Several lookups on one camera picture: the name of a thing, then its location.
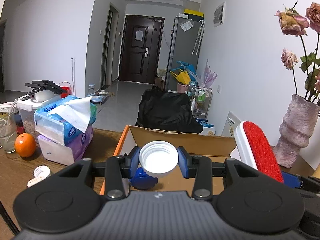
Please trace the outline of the red white lint brush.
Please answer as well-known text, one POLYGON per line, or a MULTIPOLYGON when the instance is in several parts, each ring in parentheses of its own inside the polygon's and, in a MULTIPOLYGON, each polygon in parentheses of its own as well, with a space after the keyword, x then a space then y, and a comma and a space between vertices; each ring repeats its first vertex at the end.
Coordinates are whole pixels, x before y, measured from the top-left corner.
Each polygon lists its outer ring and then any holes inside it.
POLYGON ((284 182, 274 152, 258 125, 242 121, 235 129, 234 139, 243 163, 280 183, 284 182))

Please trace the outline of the orange cardboard box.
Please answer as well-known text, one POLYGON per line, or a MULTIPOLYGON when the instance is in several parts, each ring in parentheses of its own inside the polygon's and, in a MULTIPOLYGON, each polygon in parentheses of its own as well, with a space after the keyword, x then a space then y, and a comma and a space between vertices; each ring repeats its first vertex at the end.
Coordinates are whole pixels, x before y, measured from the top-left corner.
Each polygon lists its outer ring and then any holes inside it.
MULTIPOLYGON (((223 163, 230 156, 240 158, 232 137, 167 132, 128 125, 123 130, 114 155, 124 155, 135 146, 142 147, 156 140, 167 141, 175 147, 183 146, 188 153, 205 155, 218 163, 223 163)), ((176 167, 169 175, 159 178, 152 191, 187 191, 191 194, 193 183, 193 179, 184 179, 179 167, 176 167)))

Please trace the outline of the blue jar lid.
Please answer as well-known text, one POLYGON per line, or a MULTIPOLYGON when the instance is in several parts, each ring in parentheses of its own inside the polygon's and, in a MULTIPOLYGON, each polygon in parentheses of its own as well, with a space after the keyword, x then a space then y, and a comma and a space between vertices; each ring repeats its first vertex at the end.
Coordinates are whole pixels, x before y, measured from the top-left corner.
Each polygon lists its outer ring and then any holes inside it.
POLYGON ((130 179, 130 183, 137 190, 148 190, 156 186, 158 178, 148 175, 142 167, 139 167, 133 178, 130 179))

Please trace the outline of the pink ceramic vase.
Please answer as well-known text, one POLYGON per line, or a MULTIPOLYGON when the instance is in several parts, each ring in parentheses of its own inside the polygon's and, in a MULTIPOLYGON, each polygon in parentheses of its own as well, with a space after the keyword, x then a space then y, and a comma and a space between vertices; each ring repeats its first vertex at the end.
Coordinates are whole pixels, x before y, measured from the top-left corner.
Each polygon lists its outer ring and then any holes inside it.
POLYGON ((277 163, 291 168, 301 148, 309 145, 319 114, 319 106, 294 94, 279 127, 280 138, 273 148, 277 163))

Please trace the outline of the purple tissue pack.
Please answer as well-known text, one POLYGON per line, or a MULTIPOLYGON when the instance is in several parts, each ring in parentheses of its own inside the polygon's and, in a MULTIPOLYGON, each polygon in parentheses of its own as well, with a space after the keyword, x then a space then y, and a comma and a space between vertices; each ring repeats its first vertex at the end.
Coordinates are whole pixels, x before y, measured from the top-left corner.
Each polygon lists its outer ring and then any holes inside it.
POLYGON ((92 138, 92 126, 88 126, 86 133, 80 133, 66 146, 55 143, 44 135, 37 137, 42 155, 46 160, 67 166, 82 158, 92 138))

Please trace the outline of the white framed board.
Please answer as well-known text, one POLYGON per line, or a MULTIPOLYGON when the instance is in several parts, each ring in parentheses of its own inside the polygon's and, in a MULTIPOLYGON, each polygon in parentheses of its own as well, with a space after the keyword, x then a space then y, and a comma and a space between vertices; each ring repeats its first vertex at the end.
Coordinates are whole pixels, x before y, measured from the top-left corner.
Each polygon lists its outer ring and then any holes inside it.
POLYGON ((240 122, 241 120, 238 117, 236 117, 232 112, 229 112, 221 136, 234 137, 235 129, 240 122))

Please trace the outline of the black bag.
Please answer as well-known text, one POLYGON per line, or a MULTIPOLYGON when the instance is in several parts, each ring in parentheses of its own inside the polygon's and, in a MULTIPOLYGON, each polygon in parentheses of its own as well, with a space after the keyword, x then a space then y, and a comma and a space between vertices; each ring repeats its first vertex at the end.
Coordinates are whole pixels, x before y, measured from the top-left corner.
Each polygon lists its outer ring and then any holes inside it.
POLYGON ((143 93, 136 126, 182 133, 203 131, 192 114, 187 94, 165 92, 157 86, 143 93))

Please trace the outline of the blue tissue pack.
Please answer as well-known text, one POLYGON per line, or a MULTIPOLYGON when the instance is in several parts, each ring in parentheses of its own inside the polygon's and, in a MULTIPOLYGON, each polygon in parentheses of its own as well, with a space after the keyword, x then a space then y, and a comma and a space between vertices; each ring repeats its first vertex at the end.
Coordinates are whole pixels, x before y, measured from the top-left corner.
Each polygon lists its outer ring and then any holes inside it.
POLYGON ((67 145, 96 120, 97 107, 91 98, 69 95, 34 113, 35 131, 60 145, 67 145))

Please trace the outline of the white tape measure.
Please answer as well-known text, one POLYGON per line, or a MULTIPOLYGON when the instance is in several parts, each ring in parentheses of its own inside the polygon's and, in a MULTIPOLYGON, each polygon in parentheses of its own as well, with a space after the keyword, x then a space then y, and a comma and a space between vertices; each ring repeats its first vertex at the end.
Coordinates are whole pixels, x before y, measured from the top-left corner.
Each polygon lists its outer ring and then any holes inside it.
POLYGON ((27 182, 27 187, 32 187, 42 181, 42 177, 35 177, 27 182))

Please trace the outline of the purple coral decoration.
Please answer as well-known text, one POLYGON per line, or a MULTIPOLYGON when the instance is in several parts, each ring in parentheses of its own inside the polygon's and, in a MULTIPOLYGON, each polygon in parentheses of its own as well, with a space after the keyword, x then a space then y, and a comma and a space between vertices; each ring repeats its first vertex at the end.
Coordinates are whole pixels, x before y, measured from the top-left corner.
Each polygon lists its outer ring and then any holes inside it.
POLYGON ((203 71, 203 75, 200 77, 200 86, 205 88, 210 88, 214 81, 217 78, 217 73, 212 72, 210 69, 210 65, 208 64, 208 60, 206 61, 206 65, 203 71))

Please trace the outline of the yellow bag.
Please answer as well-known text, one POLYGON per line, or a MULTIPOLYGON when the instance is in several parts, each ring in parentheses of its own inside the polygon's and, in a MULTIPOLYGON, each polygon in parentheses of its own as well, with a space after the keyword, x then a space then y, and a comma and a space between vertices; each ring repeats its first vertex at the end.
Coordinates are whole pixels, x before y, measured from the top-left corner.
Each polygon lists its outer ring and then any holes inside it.
POLYGON ((176 81, 182 85, 189 85, 190 81, 191 81, 191 78, 188 74, 188 72, 186 70, 181 70, 180 69, 180 72, 179 74, 176 74, 172 71, 170 71, 170 74, 172 75, 173 78, 176 79, 176 81))

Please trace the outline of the orange fruit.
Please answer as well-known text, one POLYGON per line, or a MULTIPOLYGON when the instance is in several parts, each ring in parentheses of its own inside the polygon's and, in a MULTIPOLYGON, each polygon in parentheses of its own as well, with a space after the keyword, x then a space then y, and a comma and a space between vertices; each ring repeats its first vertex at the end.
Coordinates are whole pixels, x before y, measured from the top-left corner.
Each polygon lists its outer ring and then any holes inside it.
POLYGON ((14 143, 15 150, 20 157, 31 157, 36 151, 36 141, 29 133, 20 134, 14 143))

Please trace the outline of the clear plastic cup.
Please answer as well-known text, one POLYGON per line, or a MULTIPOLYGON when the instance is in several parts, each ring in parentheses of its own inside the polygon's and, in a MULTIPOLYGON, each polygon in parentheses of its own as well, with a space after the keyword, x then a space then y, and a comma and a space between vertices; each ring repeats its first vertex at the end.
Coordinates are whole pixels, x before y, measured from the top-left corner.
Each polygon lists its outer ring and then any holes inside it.
POLYGON ((15 121, 15 105, 17 99, 12 103, 1 105, 1 147, 6 153, 15 152, 15 140, 17 138, 17 127, 15 121))

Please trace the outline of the grey refrigerator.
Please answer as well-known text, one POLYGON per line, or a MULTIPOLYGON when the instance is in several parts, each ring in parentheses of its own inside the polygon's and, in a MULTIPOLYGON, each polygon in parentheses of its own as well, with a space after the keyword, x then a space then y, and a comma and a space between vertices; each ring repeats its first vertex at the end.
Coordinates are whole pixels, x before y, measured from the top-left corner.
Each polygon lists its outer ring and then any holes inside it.
POLYGON ((173 78, 170 71, 176 73, 175 69, 180 66, 179 61, 189 63, 197 69, 199 56, 196 55, 197 49, 195 49, 194 52, 193 49, 200 26, 200 22, 193 21, 192 19, 175 17, 164 85, 165 91, 175 92, 177 89, 176 79, 173 78))

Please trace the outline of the dark entrance door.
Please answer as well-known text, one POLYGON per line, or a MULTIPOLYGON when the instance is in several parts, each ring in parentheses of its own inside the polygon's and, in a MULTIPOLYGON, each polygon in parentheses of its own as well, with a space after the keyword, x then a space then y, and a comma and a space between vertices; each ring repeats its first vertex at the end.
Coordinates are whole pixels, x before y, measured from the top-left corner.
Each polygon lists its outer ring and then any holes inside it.
POLYGON ((121 44, 120 81, 155 83, 164 18, 126 15, 121 44))

